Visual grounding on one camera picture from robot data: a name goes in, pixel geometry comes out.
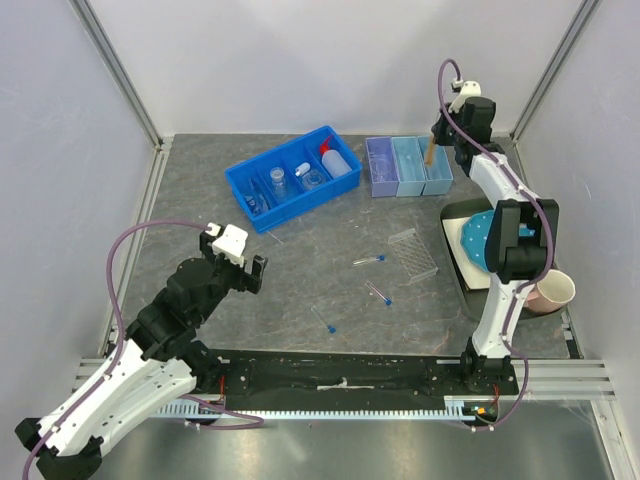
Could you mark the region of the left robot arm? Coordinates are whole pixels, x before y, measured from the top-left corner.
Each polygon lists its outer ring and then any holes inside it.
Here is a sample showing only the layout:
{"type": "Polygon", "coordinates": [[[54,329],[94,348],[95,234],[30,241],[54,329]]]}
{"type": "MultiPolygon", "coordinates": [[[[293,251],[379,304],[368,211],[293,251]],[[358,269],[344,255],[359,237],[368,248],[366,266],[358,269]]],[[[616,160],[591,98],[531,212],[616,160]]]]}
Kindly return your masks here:
{"type": "Polygon", "coordinates": [[[90,378],[50,414],[18,424],[27,466],[46,479],[88,479],[166,404],[222,385],[229,365],[196,333],[230,291],[259,292],[267,261],[245,259],[247,237],[215,223],[200,233],[200,257],[183,261],[136,319],[118,327],[115,350],[90,378]]]}

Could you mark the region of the blue safety goggles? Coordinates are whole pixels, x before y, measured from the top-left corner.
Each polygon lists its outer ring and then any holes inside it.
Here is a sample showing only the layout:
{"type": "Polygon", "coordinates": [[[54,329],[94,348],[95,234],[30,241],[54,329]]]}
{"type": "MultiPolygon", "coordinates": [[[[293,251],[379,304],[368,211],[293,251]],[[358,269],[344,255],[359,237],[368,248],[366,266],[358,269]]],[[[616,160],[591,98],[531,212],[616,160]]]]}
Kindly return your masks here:
{"type": "Polygon", "coordinates": [[[263,215],[272,209],[266,190],[256,178],[250,177],[248,179],[248,190],[249,193],[245,196],[245,203],[253,216],[263,215]]]}

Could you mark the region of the red cap wash bottle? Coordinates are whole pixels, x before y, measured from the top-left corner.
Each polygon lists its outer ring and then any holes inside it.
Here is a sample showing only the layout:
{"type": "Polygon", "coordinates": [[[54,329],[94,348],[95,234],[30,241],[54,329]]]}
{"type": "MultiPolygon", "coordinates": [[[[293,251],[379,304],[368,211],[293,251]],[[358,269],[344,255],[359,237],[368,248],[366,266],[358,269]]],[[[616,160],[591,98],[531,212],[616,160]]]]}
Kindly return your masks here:
{"type": "Polygon", "coordinates": [[[351,171],[351,167],[343,156],[330,147],[331,136],[327,137],[319,147],[321,163],[332,178],[339,178],[351,171]]]}

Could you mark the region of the clear glass jar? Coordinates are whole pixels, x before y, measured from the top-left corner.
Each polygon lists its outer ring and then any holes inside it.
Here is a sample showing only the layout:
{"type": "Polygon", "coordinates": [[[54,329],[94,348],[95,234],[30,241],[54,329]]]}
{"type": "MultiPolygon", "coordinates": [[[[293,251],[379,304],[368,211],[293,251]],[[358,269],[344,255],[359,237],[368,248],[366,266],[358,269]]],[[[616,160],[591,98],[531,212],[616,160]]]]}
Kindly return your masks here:
{"type": "Polygon", "coordinates": [[[272,192],[279,203],[286,202],[289,197],[285,171],[281,167],[274,167],[270,170],[270,180],[272,192]]]}

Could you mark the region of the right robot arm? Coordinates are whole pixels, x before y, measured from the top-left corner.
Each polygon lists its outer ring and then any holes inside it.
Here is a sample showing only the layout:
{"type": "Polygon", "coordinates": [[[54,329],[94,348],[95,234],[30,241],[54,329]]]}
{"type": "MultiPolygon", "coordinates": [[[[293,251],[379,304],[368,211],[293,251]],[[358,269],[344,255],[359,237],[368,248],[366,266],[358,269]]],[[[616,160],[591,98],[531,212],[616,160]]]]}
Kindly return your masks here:
{"type": "Polygon", "coordinates": [[[526,187],[492,141],[495,113],[495,102],[482,96],[459,106],[441,101],[432,127],[434,143],[454,148],[456,162],[493,207],[484,247],[490,287],[457,371],[460,386],[473,394],[494,384],[517,390],[508,385],[515,380],[512,337],[527,296],[552,266],[559,217],[557,202],[526,187]]]}

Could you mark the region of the small glass beaker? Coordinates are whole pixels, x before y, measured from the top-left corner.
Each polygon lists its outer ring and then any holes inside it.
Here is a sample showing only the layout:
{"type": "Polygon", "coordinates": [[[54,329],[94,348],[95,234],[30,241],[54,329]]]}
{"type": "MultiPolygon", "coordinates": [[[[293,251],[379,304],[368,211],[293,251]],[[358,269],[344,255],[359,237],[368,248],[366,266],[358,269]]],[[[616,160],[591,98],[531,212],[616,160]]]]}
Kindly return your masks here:
{"type": "Polygon", "coordinates": [[[395,167],[389,155],[372,155],[369,158],[370,171],[374,183],[394,181],[395,167]]]}

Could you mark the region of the glass flask white stopper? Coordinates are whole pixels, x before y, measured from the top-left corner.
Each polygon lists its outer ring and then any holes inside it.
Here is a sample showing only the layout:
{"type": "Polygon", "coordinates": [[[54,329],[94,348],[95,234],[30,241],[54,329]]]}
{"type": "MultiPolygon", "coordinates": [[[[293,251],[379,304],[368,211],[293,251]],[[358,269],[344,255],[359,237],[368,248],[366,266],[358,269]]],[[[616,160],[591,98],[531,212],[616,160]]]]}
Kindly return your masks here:
{"type": "Polygon", "coordinates": [[[327,181],[326,176],[320,170],[312,168],[309,162],[299,164],[294,169],[294,175],[307,191],[313,190],[327,181]]]}

